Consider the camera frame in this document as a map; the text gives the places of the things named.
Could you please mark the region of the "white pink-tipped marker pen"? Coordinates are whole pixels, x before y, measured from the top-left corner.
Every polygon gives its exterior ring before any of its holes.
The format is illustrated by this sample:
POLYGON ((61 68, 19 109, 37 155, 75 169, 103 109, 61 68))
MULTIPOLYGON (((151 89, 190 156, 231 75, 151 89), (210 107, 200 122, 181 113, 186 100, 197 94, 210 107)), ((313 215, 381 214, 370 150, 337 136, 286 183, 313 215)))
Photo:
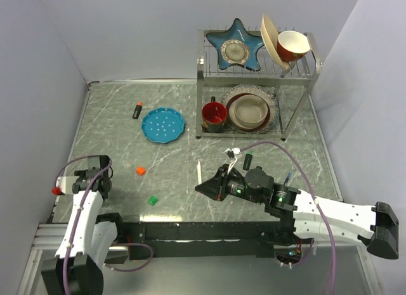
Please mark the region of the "white pink-tipped marker pen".
POLYGON ((200 163, 200 159, 197 160, 197 180, 198 180, 198 185, 202 183, 202 167, 200 163))

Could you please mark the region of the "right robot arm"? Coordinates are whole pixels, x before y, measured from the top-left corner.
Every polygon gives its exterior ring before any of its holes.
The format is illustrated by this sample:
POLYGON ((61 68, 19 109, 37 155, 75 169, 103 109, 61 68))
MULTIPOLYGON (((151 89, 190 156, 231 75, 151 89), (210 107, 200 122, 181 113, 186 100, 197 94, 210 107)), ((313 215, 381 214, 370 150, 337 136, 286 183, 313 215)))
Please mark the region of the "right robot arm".
POLYGON ((399 258, 399 220, 385 202, 373 206, 347 204, 321 197, 294 187, 276 183, 261 167, 241 175, 228 164, 195 187, 198 193, 222 201, 227 196, 262 204, 266 213, 279 219, 279 239, 347 242, 363 245, 379 258, 399 258))

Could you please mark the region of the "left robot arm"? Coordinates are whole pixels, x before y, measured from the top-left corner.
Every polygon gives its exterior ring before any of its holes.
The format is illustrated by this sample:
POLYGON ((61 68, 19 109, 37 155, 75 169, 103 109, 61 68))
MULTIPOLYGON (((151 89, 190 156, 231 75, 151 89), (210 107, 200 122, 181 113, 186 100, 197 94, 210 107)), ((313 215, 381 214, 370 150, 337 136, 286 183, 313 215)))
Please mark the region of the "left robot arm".
POLYGON ((119 213, 100 214, 112 189, 107 155, 88 155, 87 169, 73 176, 57 174, 54 195, 71 195, 72 212, 54 258, 46 260, 41 276, 48 294, 102 294, 102 267, 111 245, 126 238, 119 213))

